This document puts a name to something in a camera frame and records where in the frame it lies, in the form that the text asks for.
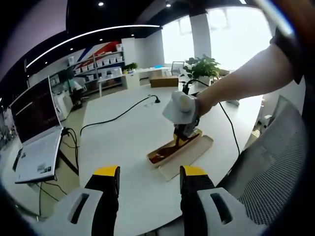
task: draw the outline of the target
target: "window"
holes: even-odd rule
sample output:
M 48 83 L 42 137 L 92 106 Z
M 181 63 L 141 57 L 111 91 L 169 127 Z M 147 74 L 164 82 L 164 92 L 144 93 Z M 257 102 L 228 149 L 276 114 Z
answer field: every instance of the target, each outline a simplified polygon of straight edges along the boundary
M 235 6 L 207 12 L 211 54 L 221 68 L 235 70 L 269 46 L 272 36 L 261 10 Z
M 164 63 L 186 61 L 194 57 L 189 16 L 173 21 L 162 29 Z

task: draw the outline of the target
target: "round table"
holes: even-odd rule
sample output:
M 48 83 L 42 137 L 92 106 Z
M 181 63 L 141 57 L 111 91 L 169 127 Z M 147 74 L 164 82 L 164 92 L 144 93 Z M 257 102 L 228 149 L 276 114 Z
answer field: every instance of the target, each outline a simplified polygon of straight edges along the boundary
M 86 128 L 79 149 L 80 185 L 104 166 L 119 165 L 120 194 L 115 235 L 135 236 L 159 228 L 179 217 L 179 175 L 167 182 L 147 160 L 147 154 L 172 140 L 174 126 L 162 111 L 171 93 L 178 88 L 124 90 L 87 104 L 83 125 L 112 119 L 149 94 L 152 97 L 119 119 Z M 262 96 L 242 99 L 240 106 L 222 102 L 233 122 L 240 150 L 243 150 L 256 123 Z M 213 138 L 213 146 L 194 163 L 204 169 L 217 185 L 237 160 L 238 152 L 231 125 L 219 105 L 204 115 L 198 128 Z

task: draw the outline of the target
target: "human arm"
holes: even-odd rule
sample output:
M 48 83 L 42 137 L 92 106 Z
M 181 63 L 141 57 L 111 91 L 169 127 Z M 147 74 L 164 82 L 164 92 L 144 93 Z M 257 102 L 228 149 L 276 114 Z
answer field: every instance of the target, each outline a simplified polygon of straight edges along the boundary
M 200 115 L 218 102 L 266 94 L 294 79 L 294 68 L 275 44 L 261 51 L 236 71 L 218 80 L 197 95 Z

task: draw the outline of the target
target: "potted plant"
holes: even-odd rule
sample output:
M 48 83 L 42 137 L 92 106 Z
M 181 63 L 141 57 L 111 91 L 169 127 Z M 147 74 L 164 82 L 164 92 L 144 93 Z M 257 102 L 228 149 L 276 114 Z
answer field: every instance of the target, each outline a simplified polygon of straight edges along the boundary
M 220 69 L 217 65 L 220 64 L 214 58 L 210 58 L 205 54 L 202 58 L 189 58 L 186 63 L 190 66 L 184 66 L 183 69 L 191 79 L 197 79 L 209 84 L 211 79 L 219 77 Z
M 128 73 L 128 72 L 130 72 L 130 71 L 135 71 L 137 68 L 138 68 L 138 64 L 135 63 L 135 62 L 133 62 L 133 63 L 131 63 L 131 64 L 128 64 L 128 65 L 123 66 L 123 67 L 122 67 L 122 71 L 123 71 L 124 73 Z

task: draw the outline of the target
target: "led strip light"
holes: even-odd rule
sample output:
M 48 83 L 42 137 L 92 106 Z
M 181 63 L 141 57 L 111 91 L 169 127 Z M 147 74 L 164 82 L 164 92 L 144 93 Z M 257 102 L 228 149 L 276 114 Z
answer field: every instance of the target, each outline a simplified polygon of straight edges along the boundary
M 37 58 L 35 58 L 31 63 L 29 63 L 26 68 L 29 68 L 35 61 L 37 61 L 38 59 L 40 59 L 42 56 L 46 55 L 47 53 L 51 52 L 52 50 L 58 48 L 59 46 L 67 43 L 67 42 L 70 42 L 74 39 L 77 39 L 77 38 L 80 38 L 82 36 L 85 36 L 85 35 L 88 35 L 88 34 L 91 34 L 91 33 L 96 33 L 96 32 L 100 32 L 100 31 L 105 31 L 105 30 L 113 30 L 113 29 L 119 29 L 119 28 L 128 28 L 128 27 L 154 27 L 154 28 L 158 28 L 160 26 L 155 26 L 155 25 L 128 25 L 128 26 L 114 26 L 114 27 L 108 27 L 108 28 L 103 28 L 103 29 L 97 29 L 97 30 L 93 30 L 91 32 L 87 32 L 87 33 L 83 33 L 83 34 L 80 34 L 78 36 L 75 36 L 73 38 L 70 38 L 60 44 L 57 44 L 55 47 L 52 47 L 51 49 L 47 50 L 46 52 L 44 52 L 43 54 L 39 55 Z

